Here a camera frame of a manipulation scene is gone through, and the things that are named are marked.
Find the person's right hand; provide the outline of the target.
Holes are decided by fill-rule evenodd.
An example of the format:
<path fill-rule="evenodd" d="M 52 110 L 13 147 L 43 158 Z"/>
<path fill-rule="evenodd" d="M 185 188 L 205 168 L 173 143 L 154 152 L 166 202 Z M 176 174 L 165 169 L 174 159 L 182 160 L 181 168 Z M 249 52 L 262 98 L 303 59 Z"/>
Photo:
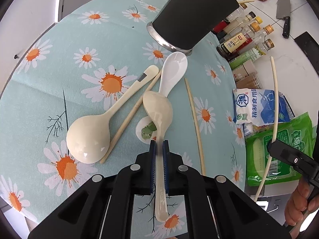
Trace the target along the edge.
<path fill-rule="evenodd" d="M 300 178 L 296 189 L 291 194 L 285 210 L 284 216 L 287 225 L 295 226 L 299 221 L 302 221 L 302 212 L 308 207 L 308 196 L 310 186 L 305 178 Z"/>

